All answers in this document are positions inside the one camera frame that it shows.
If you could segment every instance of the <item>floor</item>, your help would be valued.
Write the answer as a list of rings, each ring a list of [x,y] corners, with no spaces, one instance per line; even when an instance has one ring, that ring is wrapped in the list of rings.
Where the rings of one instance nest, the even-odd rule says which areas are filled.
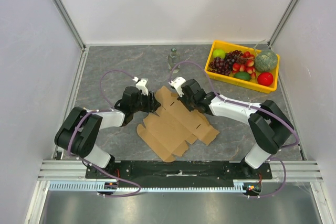
[[[264,183],[263,191],[277,187]],[[144,193],[110,199],[95,192],[50,191],[42,223],[322,224],[309,183],[288,183],[275,197],[250,200],[232,193]]]
[[[177,45],[181,60],[194,61],[204,66],[211,45]],[[148,88],[156,91],[167,85],[169,75],[167,56],[172,46],[103,46],[90,47],[85,70],[82,75],[76,106],[89,109],[108,108],[108,104],[99,92],[101,76],[111,69],[124,69],[139,77],[148,78]],[[210,86],[203,73],[195,66],[183,65],[178,74],[185,79],[196,79],[206,92]],[[132,86],[131,78],[122,73],[108,74],[102,86],[106,96],[116,102],[121,98],[125,87]],[[266,99],[275,101],[288,115],[283,94],[278,87],[270,94],[214,81],[214,86],[221,94],[242,101],[264,102]],[[146,117],[143,112],[134,115],[133,121],[126,127],[109,128],[100,131],[96,143],[116,159],[126,160],[159,160],[159,157],[142,141],[136,133],[136,126]],[[179,160],[233,160],[239,161],[248,153],[255,143],[249,126],[237,121],[207,116],[214,128],[220,131],[217,138],[209,145],[196,141]],[[283,160],[301,160],[299,147],[283,150],[278,157]]]

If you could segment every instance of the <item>yellow plastic bin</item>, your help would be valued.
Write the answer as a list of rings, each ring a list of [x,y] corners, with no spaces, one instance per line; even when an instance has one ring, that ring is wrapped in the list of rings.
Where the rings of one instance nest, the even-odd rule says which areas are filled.
[[[249,48],[249,47],[243,47],[240,45],[236,45],[236,44],[231,44],[231,43],[227,43],[227,42],[223,42],[223,41],[219,41],[219,40],[215,40],[214,43],[212,44],[212,48],[208,57],[208,60],[206,62],[205,65],[205,72],[210,76],[211,79],[214,80],[218,80],[218,81],[224,81],[233,85],[238,85],[244,88],[248,88],[248,89],[253,89],[256,91],[260,91],[263,93],[270,93],[272,91],[275,91],[277,89],[277,85],[278,85],[278,75],[279,75],[279,64],[280,64],[280,56],[278,56],[278,64],[277,67],[275,69],[273,69],[270,73],[273,75],[274,77],[274,81],[270,86],[263,86],[258,84],[257,82],[257,78],[260,75],[260,72],[256,72],[257,74],[257,78],[254,80],[250,80],[250,81],[244,81],[244,80],[240,80],[237,78],[233,77],[233,74],[231,73],[229,76],[224,76],[222,74],[219,73],[212,73],[210,72],[211,68],[209,67],[209,63],[211,61],[213,61],[213,51],[215,49],[222,49],[225,52],[231,52],[234,50],[241,50],[242,52],[245,51],[249,51],[251,54],[255,55],[254,49],[253,48]]]

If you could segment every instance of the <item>cantaloupe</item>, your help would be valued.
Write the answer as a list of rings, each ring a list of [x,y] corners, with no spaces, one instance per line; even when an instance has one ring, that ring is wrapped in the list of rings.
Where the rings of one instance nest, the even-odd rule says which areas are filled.
[[[270,50],[261,51],[257,55],[254,66],[259,72],[269,72],[276,68],[278,64],[278,57],[275,52]]]

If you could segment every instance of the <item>clear bottle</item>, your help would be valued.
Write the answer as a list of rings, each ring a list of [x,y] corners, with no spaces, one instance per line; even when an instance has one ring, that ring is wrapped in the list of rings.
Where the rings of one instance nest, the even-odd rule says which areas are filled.
[[[180,54],[177,52],[176,48],[173,47],[170,54],[168,55],[168,67],[170,70],[172,70],[172,68],[179,63],[180,60]],[[180,69],[180,66],[177,66],[173,73],[177,73]]]

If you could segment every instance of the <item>brown cardboard sheet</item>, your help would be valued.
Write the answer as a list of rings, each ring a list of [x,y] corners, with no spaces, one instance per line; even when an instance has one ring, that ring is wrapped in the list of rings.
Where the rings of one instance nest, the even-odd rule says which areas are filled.
[[[136,131],[163,161],[176,160],[174,155],[181,157],[188,149],[187,142],[193,144],[199,139],[208,145],[218,135],[204,115],[190,112],[166,86],[156,92],[155,98],[161,107],[150,113]]]

